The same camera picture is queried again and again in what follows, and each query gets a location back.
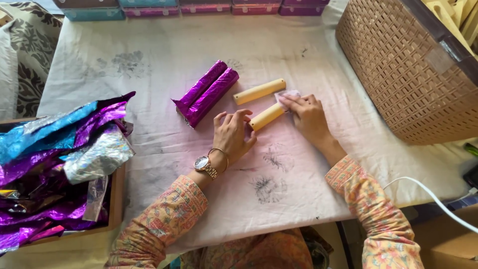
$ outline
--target wristwatch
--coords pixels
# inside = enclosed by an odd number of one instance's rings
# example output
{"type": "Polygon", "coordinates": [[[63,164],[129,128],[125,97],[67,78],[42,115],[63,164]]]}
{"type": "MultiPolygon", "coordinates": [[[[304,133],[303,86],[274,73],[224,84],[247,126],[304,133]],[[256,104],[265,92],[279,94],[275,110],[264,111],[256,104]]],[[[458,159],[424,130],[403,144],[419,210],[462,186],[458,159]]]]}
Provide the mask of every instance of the wristwatch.
{"type": "Polygon", "coordinates": [[[209,160],[208,156],[197,158],[196,162],[194,162],[194,169],[196,169],[196,171],[206,171],[213,180],[217,178],[217,171],[212,167],[211,160],[209,160]]]}

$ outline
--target rose gold watch strap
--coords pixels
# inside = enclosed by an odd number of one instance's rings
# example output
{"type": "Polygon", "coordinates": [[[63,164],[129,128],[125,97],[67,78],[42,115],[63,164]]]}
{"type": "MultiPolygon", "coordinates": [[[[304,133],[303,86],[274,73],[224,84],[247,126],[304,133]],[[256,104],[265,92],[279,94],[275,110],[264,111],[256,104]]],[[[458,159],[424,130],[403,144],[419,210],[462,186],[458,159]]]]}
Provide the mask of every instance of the rose gold watch strap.
{"type": "Polygon", "coordinates": [[[206,167],[204,167],[204,171],[206,171],[212,177],[212,180],[215,180],[217,178],[217,171],[216,169],[214,169],[214,167],[211,166],[210,163],[206,164],[206,167]]]}

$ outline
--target cardboard box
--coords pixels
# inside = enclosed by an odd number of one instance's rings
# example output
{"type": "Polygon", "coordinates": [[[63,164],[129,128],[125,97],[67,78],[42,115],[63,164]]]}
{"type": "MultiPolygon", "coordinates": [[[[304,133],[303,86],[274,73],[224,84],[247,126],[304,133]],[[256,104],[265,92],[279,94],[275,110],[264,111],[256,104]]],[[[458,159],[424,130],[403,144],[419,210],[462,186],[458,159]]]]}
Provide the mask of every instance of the cardboard box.
{"type": "MultiPolygon", "coordinates": [[[[35,120],[36,118],[24,118],[18,120],[10,121],[0,121],[0,133],[9,131],[11,128],[16,126],[16,123],[27,122],[35,120]]],[[[31,244],[26,244],[21,247],[33,246],[38,244],[43,244],[47,242],[53,242],[58,240],[64,240],[73,237],[79,237],[84,235],[91,235],[101,232],[106,232],[115,229],[123,221],[123,187],[124,187],[124,178],[126,174],[126,166],[123,164],[120,168],[116,169],[111,176],[111,196],[109,200],[109,218],[108,226],[99,227],[91,230],[87,230],[81,233],[75,233],[67,236],[53,236],[47,237],[44,239],[37,240],[31,244]]]]}
{"type": "MultiPolygon", "coordinates": [[[[478,204],[453,212],[456,216],[478,226],[478,204]]],[[[422,250],[425,268],[478,269],[478,234],[465,228],[448,215],[414,225],[415,242],[422,250]]]]}

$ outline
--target blue plastic box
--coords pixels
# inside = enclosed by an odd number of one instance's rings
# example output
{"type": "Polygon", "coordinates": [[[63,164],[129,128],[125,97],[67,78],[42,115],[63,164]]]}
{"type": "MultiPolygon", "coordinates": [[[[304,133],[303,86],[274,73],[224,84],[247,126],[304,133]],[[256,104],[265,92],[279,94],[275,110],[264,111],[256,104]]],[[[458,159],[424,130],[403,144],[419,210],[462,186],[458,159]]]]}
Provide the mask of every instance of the blue plastic box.
{"type": "Polygon", "coordinates": [[[119,0],[124,8],[137,7],[173,7],[179,5],[177,0],[119,0]]]}
{"type": "Polygon", "coordinates": [[[120,21],[125,16],[120,7],[95,9],[62,9],[65,17],[72,22],[120,21]]]}

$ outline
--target person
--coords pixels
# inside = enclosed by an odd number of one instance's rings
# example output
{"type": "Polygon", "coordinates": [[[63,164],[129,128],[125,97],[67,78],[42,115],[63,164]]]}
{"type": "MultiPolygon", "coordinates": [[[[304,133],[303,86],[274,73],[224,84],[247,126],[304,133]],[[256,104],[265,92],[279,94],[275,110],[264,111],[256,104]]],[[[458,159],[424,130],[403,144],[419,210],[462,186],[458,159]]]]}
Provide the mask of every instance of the person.
{"type": "MultiPolygon", "coordinates": [[[[325,180],[344,197],[367,231],[363,268],[422,268],[420,247],[413,242],[409,222],[378,182],[331,135],[321,102],[314,95],[285,96],[280,101],[293,113],[297,129],[325,156],[332,167],[325,180]]],[[[212,167],[220,180],[220,173],[257,141],[254,132],[244,141],[243,122],[250,121],[251,114],[243,109],[215,117],[213,150],[208,159],[199,158],[195,168],[212,167]]],[[[118,235],[105,267],[156,268],[165,258],[165,249],[187,233],[206,210],[202,190],[216,175],[210,172],[194,169],[179,176],[118,235]]],[[[309,246],[299,228],[289,229],[187,252],[181,255],[181,268],[327,268],[328,257],[316,263],[317,256],[311,255],[309,246]]]]}

